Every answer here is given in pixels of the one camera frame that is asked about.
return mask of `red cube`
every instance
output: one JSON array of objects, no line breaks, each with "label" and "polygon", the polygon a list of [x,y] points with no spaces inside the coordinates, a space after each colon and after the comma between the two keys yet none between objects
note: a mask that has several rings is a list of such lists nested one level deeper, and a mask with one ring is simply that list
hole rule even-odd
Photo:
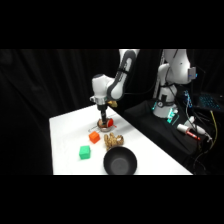
[{"label": "red cube", "polygon": [[100,140],[100,135],[94,131],[89,135],[89,139],[93,144],[96,144]]}]

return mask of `green cube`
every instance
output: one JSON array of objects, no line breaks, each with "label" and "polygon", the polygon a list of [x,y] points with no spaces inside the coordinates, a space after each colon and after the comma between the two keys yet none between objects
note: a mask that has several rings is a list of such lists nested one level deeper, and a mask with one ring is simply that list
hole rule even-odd
[{"label": "green cube", "polygon": [[90,147],[89,146],[81,146],[79,156],[81,160],[90,158]]}]

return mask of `small block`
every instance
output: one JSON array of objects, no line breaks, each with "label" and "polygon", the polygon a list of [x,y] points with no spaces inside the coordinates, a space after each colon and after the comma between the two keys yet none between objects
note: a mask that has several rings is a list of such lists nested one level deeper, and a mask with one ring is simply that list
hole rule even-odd
[{"label": "small block", "polygon": [[89,135],[89,139],[92,143],[96,144],[100,140],[100,135],[94,131]]},{"label": "small block", "polygon": [[90,147],[89,146],[81,146],[79,151],[79,156],[81,159],[89,159],[90,158]]}]

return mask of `white table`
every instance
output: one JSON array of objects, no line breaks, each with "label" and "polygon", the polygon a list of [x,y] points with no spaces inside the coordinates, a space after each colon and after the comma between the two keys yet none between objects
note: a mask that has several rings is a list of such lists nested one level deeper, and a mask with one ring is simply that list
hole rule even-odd
[{"label": "white table", "polygon": [[[111,132],[115,136],[123,135],[124,147],[137,157],[136,175],[191,175],[112,109],[108,108],[107,115],[112,115],[117,126]],[[50,119],[54,175],[106,175],[103,167],[106,154],[105,133],[100,133],[101,140],[93,144],[89,140],[88,132],[96,126],[99,118],[100,111],[96,106],[92,106]],[[91,158],[81,160],[80,146],[86,145],[91,148]]]}]

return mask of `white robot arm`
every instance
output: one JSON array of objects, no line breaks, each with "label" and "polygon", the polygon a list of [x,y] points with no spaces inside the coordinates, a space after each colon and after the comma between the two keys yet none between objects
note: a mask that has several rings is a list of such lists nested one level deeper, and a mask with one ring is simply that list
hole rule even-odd
[{"label": "white robot arm", "polygon": [[190,83],[196,78],[196,69],[190,68],[186,49],[164,49],[164,57],[168,63],[161,65],[158,70],[160,92],[153,113],[160,118],[170,118],[170,112],[176,107],[177,89],[174,84]]},{"label": "white robot arm", "polygon": [[120,66],[115,78],[103,74],[96,75],[92,80],[94,96],[90,98],[101,111],[103,124],[106,123],[106,109],[108,101],[119,101],[125,93],[128,76],[137,59],[140,49],[120,49]]}]

